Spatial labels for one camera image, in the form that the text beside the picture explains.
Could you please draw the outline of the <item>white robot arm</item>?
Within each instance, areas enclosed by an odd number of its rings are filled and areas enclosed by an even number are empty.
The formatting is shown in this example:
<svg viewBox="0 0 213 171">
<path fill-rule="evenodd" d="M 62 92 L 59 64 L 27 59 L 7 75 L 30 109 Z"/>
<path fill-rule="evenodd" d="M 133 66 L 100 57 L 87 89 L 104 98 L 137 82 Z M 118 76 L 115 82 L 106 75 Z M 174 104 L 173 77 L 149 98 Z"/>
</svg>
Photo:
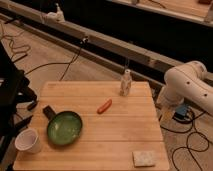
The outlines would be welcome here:
<svg viewBox="0 0 213 171">
<path fill-rule="evenodd" d="M 207 74 L 205 65 L 200 61 L 191 61 L 170 68 L 164 74 L 157 102 L 163 107 L 177 107 L 188 99 L 209 114 L 213 114 L 213 86 L 204 82 Z"/>
</svg>

